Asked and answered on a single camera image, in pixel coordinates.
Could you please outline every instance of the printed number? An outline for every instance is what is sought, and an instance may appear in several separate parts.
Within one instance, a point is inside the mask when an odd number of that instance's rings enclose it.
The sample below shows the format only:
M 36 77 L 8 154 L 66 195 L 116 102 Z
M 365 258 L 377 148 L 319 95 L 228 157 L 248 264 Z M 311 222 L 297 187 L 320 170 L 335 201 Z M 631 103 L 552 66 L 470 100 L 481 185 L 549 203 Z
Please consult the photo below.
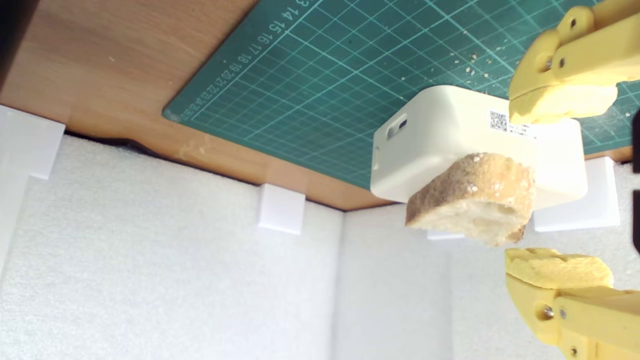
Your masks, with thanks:
M 271 29 L 272 31 L 275 31 L 278 34 L 282 32 L 282 29 L 280 29 L 278 26 L 276 26 L 276 24 L 269 25 L 269 29 Z
M 262 50 L 262 46 L 256 45 L 256 44 L 251 44 L 251 46 L 249 47 L 249 50 L 251 50 L 251 52 L 253 52 L 254 55 L 258 55 L 260 50 Z

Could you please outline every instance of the white block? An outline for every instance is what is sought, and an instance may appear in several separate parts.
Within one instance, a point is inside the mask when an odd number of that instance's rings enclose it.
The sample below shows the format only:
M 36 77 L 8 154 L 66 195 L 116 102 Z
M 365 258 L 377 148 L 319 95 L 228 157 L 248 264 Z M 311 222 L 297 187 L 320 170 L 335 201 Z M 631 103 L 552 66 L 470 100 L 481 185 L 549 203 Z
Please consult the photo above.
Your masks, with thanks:
M 48 179 L 65 125 L 0 105 L 0 169 Z
M 536 169 L 534 209 L 581 198 L 587 181 L 580 123 L 520 126 L 508 114 L 509 101 L 456 86 L 419 92 L 374 133 L 371 192 L 407 202 L 456 160 L 494 152 Z
M 0 105 L 0 273 L 29 176 L 48 179 L 65 125 Z
M 271 184 L 260 187 L 258 226 L 300 234 L 305 212 L 305 194 Z
M 533 212 L 538 232 L 620 225 L 618 193 L 611 158 L 585 161 L 587 194 L 579 200 Z
M 429 240 L 450 240 L 464 239 L 464 234 L 447 233 L 446 231 L 427 230 L 427 239 Z

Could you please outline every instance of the black object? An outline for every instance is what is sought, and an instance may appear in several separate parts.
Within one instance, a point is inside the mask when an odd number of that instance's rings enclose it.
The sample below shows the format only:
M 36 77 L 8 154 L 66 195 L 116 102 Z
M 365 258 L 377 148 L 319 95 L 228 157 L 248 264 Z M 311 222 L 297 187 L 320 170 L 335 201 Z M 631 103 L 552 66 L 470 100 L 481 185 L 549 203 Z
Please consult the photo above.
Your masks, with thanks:
M 640 174 L 640 110 L 634 116 L 631 123 L 631 138 L 633 146 L 633 162 L 634 162 L 634 174 Z M 640 254 L 640 190 L 634 190 L 634 205 L 633 205 L 633 239 L 634 246 Z
M 0 0 L 0 89 L 38 0 Z
M 640 254 L 640 190 L 634 190 L 634 246 Z

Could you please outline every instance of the bread crust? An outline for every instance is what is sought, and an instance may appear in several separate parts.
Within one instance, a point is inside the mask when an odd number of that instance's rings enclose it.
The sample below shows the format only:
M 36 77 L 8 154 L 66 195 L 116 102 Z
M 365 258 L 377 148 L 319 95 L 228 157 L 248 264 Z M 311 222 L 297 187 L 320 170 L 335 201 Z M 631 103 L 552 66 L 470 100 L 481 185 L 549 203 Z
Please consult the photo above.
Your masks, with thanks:
M 430 229 L 429 215 L 444 206 L 464 206 L 472 200 L 504 206 L 510 220 L 509 234 L 498 234 L 498 242 L 517 242 L 529 221 L 535 198 L 534 170 L 493 153 L 474 153 L 454 162 L 445 172 L 415 193 L 407 202 L 406 225 Z

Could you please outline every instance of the wooden table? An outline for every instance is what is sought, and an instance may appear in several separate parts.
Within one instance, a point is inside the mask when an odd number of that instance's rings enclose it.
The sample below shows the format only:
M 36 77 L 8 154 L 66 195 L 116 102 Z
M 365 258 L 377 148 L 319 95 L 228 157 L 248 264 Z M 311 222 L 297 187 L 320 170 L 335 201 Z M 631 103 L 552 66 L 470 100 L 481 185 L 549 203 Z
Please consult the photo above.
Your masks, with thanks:
M 85 136 L 128 138 L 168 160 L 303 192 L 333 208 L 389 204 L 357 186 L 162 118 L 162 107 L 255 2 L 41 0 L 0 103 Z M 628 160 L 630 149 L 613 157 Z

